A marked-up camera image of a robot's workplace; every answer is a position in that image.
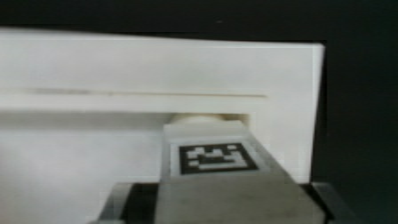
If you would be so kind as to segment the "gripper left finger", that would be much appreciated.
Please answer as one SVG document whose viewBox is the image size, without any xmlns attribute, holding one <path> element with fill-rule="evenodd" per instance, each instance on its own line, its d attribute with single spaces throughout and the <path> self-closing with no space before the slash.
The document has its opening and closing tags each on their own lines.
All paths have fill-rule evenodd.
<svg viewBox="0 0 398 224">
<path fill-rule="evenodd" d="M 117 183 L 91 224 L 155 224 L 156 196 L 156 183 Z"/>
</svg>

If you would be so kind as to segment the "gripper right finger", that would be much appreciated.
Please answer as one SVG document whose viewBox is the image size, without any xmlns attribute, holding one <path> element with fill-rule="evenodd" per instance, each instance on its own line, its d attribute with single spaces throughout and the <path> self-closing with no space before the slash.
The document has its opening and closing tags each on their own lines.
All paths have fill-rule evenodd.
<svg viewBox="0 0 398 224">
<path fill-rule="evenodd" d="M 323 224 L 362 224 L 332 185 L 311 182 L 302 184 L 302 189 L 325 212 Z"/>
</svg>

